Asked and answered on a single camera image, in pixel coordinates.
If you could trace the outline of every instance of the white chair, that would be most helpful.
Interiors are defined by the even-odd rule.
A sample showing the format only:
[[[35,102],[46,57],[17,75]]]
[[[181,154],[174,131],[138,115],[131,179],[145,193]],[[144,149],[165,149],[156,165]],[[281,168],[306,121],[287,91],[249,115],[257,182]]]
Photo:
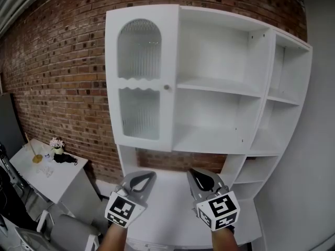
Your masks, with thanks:
[[[52,223],[50,241],[41,233],[47,217],[50,217]],[[32,251],[37,251],[36,247],[41,251],[41,246],[45,250],[54,251],[96,251],[99,247],[100,232],[96,228],[68,215],[60,215],[54,222],[46,210],[42,213],[36,232],[21,228],[15,230]]]

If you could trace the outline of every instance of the white countertop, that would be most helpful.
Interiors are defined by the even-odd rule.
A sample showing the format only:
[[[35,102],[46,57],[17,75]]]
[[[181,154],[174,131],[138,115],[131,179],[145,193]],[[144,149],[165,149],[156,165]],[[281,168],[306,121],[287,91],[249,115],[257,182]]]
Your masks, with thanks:
[[[130,225],[128,237],[160,245],[211,248],[211,231],[192,210],[194,199],[186,173],[154,171],[157,179],[147,201],[148,208]],[[233,225],[235,239],[241,245],[261,237],[262,232],[253,200],[239,201],[239,205],[240,216]]]
[[[51,149],[49,145],[36,139],[32,139],[30,142],[36,154],[43,155],[42,146],[48,148],[46,150]],[[77,165],[66,162],[62,164],[48,162],[44,157],[39,164],[34,164],[32,162],[34,154],[29,144],[26,144],[10,159],[10,162],[34,188],[54,203],[58,203],[66,189],[88,161],[87,159],[72,154],[70,155],[77,159]],[[45,173],[41,172],[41,169],[44,169],[47,166],[53,169],[50,177],[47,177]]]

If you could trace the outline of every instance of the white table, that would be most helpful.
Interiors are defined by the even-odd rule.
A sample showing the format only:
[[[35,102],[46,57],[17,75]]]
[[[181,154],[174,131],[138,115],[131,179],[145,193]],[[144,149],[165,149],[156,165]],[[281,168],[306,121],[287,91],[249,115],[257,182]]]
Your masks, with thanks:
[[[128,170],[135,172],[138,168]],[[192,210],[194,199],[186,172],[154,171],[157,179],[147,201],[148,208],[128,228],[128,244],[146,251],[158,250],[158,246],[212,248],[210,229]],[[234,236],[237,244],[242,245],[262,237],[262,231],[253,200],[240,200],[239,205],[241,212],[234,224]],[[148,243],[155,243],[156,247],[146,246]]]
[[[30,142],[37,154],[43,154],[43,146],[46,150],[50,149],[47,144],[36,139]],[[77,165],[66,162],[62,164],[48,162],[45,158],[39,164],[34,164],[33,156],[29,144],[26,144],[10,159],[10,162],[22,177],[42,195],[61,209],[64,210],[65,207],[68,214],[91,224],[101,201],[83,169],[87,159],[72,155],[77,159]],[[41,169],[46,167],[53,169],[50,177],[41,172]]]

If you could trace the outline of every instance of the flower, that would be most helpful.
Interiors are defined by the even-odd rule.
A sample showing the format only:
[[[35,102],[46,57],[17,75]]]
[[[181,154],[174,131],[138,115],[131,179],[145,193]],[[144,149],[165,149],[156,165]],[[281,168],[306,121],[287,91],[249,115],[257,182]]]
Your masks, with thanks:
[[[57,138],[52,138],[52,140],[50,141],[50,146],[55,149],[59,149],[61,147],[64,147],[65,144],[62,140],[58,140]]]

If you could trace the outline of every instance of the white wall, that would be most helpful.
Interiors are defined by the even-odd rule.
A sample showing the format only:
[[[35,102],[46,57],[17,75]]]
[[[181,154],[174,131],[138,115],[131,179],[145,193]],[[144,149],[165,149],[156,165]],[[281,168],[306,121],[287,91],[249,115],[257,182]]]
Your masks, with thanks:
[[[305,5],[314,48],[305,105],[282,160],[256,198],[269,251],[310,250],[335,233],[335,0]]]

